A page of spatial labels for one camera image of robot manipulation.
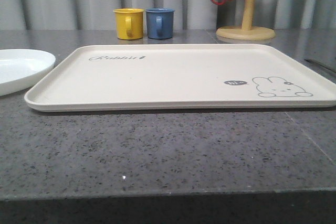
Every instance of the wooden mug stand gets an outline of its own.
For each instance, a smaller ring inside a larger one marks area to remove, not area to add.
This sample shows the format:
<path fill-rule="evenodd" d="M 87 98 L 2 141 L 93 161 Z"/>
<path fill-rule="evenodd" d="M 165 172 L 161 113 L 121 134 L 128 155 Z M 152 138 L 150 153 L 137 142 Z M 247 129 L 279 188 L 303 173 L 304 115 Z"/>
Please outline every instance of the wooden mug stand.
<path fill-rule="evenodd" d="M 217 37 L 220 39 L 239 40 L 267 40 L 275 37 L 272 29 L 252 26 L 255 0 L 245 0 L 243 22 L 241 26 L 224 26 L 217 30 Z"/>

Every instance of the black oval logo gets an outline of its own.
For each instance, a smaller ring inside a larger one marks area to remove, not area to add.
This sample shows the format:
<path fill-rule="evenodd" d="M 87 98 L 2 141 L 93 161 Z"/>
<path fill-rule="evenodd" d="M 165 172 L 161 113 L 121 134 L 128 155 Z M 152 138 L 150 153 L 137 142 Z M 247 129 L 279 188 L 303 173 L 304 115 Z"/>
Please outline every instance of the black oval logo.
<path fill-rule="evenodd" d="M 225 81 L 224 83 L 231 86 L 239 86 L 247 84 L 246 81 Z"/>

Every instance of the plastic serving tray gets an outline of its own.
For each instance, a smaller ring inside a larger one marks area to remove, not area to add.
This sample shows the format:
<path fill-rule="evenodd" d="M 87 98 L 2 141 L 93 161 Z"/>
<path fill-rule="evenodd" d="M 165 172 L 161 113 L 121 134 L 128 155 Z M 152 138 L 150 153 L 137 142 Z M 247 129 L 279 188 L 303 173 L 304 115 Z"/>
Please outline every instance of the plastic serving tray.
<path fill-rule="evenodd" d="M 264 45 L 86 46 L 25 101 L 55 112 L 327 107 L 336 105 L 336 84 Z"/>

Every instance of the blue mug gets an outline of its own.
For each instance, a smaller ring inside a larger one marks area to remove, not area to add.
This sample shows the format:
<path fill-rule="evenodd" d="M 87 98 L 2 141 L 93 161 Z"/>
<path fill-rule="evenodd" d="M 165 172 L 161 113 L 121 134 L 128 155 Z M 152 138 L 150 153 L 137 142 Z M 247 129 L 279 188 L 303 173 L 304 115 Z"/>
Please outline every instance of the blue mug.
<path fill-rule="evenodd" d="M 151 39 L 169 39 L 173 37 L 174 11 L 168 8 L 146 10 L 147 34 Z"/>

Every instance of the granite countertop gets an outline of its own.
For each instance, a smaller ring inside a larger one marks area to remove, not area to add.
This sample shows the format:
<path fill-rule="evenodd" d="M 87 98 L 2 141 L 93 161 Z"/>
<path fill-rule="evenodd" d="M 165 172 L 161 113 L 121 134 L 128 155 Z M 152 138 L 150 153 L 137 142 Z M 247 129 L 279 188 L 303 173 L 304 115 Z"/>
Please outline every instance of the granite countertop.
<path fill-rule="evenodd" d="M 303 62 L 334 57 L 336 30 L 277 30 L 270 46 Z M 123 41 L 115 31 L 0 31 L 0 49 L 223 43 L 212 30 Z M 304 62 L 336 82 L 335 75 Z M 42 113 L 0 97 L 0 200 L 336 189 L 336 109 Z"/>

